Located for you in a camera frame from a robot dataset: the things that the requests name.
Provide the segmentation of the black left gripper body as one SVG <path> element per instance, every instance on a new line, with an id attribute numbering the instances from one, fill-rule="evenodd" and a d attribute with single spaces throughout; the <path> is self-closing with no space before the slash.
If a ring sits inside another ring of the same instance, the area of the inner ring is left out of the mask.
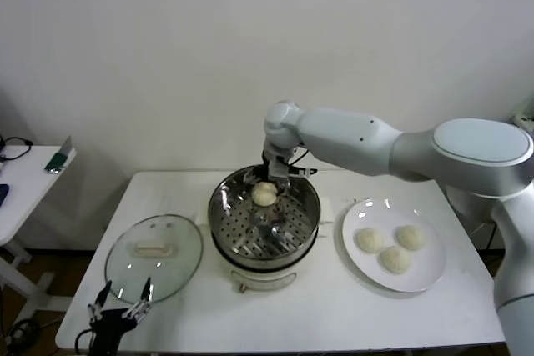
<path id="1" fill-rule="evenodd" d="M 89 354 L 94 356 L 115 356 L 122 337 L 134 330 L 138 322 L 135 318 L 124 317 L 126 308 L 110 309 L 102 312 L 102 318 L 90 324 L 94 332 Z"/>

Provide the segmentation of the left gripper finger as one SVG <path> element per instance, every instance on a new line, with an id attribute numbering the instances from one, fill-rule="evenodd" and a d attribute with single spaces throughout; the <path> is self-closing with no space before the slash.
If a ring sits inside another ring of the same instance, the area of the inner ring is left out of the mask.
<path id="1" fill-rule="evenodd" d="M 102 308 L 106 303 L 107 297 L 111 291 L 112 281 L 106 282 L 103 289 L 98 292 L 97 298 L 93 303 L 88 305 L 89 322 L 95 323 L 102 318 Z"/>
<path id="2" fill-rule="evenodd" d="M 146 316 L 152 306 L 153 288 L 151 278 L 147 278 L 140 300 L 125 312 L 127 320 L 142 320 Z"/>

